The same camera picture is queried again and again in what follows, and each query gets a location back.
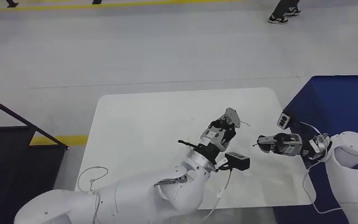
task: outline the shoe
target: shoe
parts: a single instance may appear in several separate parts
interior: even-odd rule
[[[297,8],[297,6],[296,7],[289,7],[287,12],[285,12],[284,16],[298,16],[301,12],[302,12],[302,10],[299,10]]]
[[[268,22],[271,24],[286,24],[288,21],[289,20],[284,16],[282,18],[276,18],[275,16],[271,15],[270,18],[268,18]]]

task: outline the wire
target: wire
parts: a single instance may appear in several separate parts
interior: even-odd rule
[[[81,172],[81,174],[78,176],[77,188],[78,188],[80,191],[84,192],[84,193],[85,193],[85,191],[82,190],[82,188],[79,186],[79,180],[81,179],[82,174],[84,174],[86,171],[88,171],[88,170],[90,170],[90,169],[105,169],[105,170],[106,170],[106,173],[105,173],[104,175],[100,176],[99,178],[89,180],[89,182],[91,183],[91,186],[89,187],[89,191],[92,190],[93,183],[94,183],[96,180],[99,180],[99,179],[101,179],[102,177],[106,176],[106,175],[108,174],[108,172],[109,172],[109,170],[108,170],[107,168],[103,167],[103,166],[92,166],[92,167],[89,167],[89,168],[83,170],[83,171]],[[101,190],[99,190],[99,191],[96,193],[95,216],[93,217],[93,221],[92,221],[93,224],[96,223],[96,218],[97,218],[97,220],[98,220],[97,212],[98,212],[98,209],[99,209],[99,207],[100,207],[100,201],[101,201],[100,191],[101,191]]]
[[[228,187],[228,184],[229,184],[229,181],[230,181],[230,178],[231,178],[231,173],[232,173],[232,169],[230,169],[230,174],[229,174],[229,178],[228,178],[228,181],[226,182],[226,185],[225,185],[225,188],[224,190],[226,190],[226,188]],[[221,197],[218,198],[218,200],[216,201],[215,205],[214,205],[214,208],[212,208],[212,210],[209,212],[209,214],[207,216],[205,216],[204,218],[202,218],[201,222],[206,220],[211,214],[212,212],[215,210],[215,208],[218,206],[219,202],[220,202],[220,199]]]
[[[312,126],[312,125],[310,125],[310,124],[304,123],[304,122],[300,122],[300,123],[302,123],[302,124],[304,124],[304,125],[307,125],[307,126],[310,126],[311,128],[313,128],[313,129],[320,135],[320,137],[322,138],[322,141],[323,141],[323,144],[324,144],[324,150],[325,150],[325,153],[326,153],[325,156],[324,156],[321,160],[319,160],[316,164],[310,166],[310,167],[307,169],[307,172],[306,172],[306,174],[305,174],[304,177],[303,177],[302,187],[303,187],[304,191],[306,192],[306,194],[307,194],[309,200],[311,201],[311,203],[312,203],[312,205],[313,205],[315,211],[316,211],[318,214],[326,214],[326,213],[329,213],[329,212],[333,212],[333,211],[337,211],[337,210],[342,210],[342,208],[334,208],[334,209],[330,209],[330,210],[327,210],[327,211],[324,211],[324,212],[319,211],[319,210],[317,209],[317,207],[315,206],[314,201],[312,200],[311,196],[308,194],[306,188],[304,187],[304,181],[306,180],[306,177],[308,176],[309,171],[310,171],[313,167],[315,167],[315,166],[317,166],[318,164],[320,164],[321,162],[326,162],[326,161],[328,160],[328,158],[327,158],[327,157],[328,157],[328,152],[327,152],[328,150],[327,150],[327,144],[326,144],[326,142],[324,141],[323,135],[322,135],[322,133],[321,133],[317,128],[315,128],[314,126]]]
[[[248,123],[246,123],[246,122],[243,122],[243,121],[241,121],[241,120],[240,120],[240,122],[246,124],[246,125],[249,126],[249,127],[251,127],[251,126],[250,126]]]
[[[84,174],[87,170],[91,170],[91,169],[105,169],[107,172],[104,175],[102,175],[99,178],[97,178],[97,179],[89,180],[89,182],[91,183],[91,186],[90,186],[89,190],[92,190],[93,182],[95,182],[96,180],[101,179],[102,177],[104,177],[104,176],[106,176],[108,174],[108,169],[103,167],[103,166],[92,166],[90,168],[87,168],[87,169],[83,170],[82,173],[78,176],[78,180],[77,180],[77,188],[82,192],[85,192],[85,191],[82,190],[82,188],[79,186],[79,180],[81,179],[82,174]]]

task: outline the white tabletop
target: white tabletop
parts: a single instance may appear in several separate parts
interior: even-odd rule
[[[276,125],[282,109],[269,88],[104,96],[98,101],[80,172],[91,166],[107,167],[109,174],[94,183],[99,188],[140,172],[176,166],[188,150],[178,139],[198,144],[210,122],[228,107],[250,127],[242,124],[236,130],[227,151],[248,156],[251,167],[233,171],[218,208],[311,204],[302,188],[306,168],[300,156],[266,154],[252,147],[260,134],[284,132]],[[83,174],[81,188],[88,189],[89,179],[101,174],[102,170]],[[213,207],[228,174],[211,173],[200,209]],[[309,177],[305,186],[314,199]]]

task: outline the person's leg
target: person's leg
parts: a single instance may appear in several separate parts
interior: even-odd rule
[[[283,18],[285,12],[287,11],[287,9],[290,7],[291,4],[292,3],[290,0],[280,0],[279,4],[277,4],[272,15],[275,18]]]
[[[289,7],[297,7],[300,0],[291,0]]]
[[[268,18],[268,22],[272,24],[286,24],[288,20],[285,18],[284,14],[290,6],[290,1],[291,0],[280,0],[274,12],[270,18]]]
[[[301,10],[298,9],[297,4],[300,2],[300,0],[291,0],[289,4],[289,8],[284,14],[284,16],[297,16],[301,13]]]

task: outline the yellow stripe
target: yellow stripe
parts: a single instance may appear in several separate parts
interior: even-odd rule
[[[84,4],[84,5],[67,5],[67,6],[28,6],[16,8],[0,8],[0,11],[35,11],[35,10],[74,10],[86,8],[109,8],[109,7],[130,7],[130,6],[152,6],[159,4],[193,4],[209,2],[241,2],[243,0],[164,0],[148,2],[121,2],[108,4]]]
[[[72,2],[72,0],[19,0],[15,1],[20,4],[23,3],[53,3],[53,2]]]
[[[88,140],[88,136],[56,136],[55,138],[60,140],[67,146],[85,146]],[[47,144],[56,144],[56,143],[43,136],[32,138],[30,143],[31,146],[47,145]]]

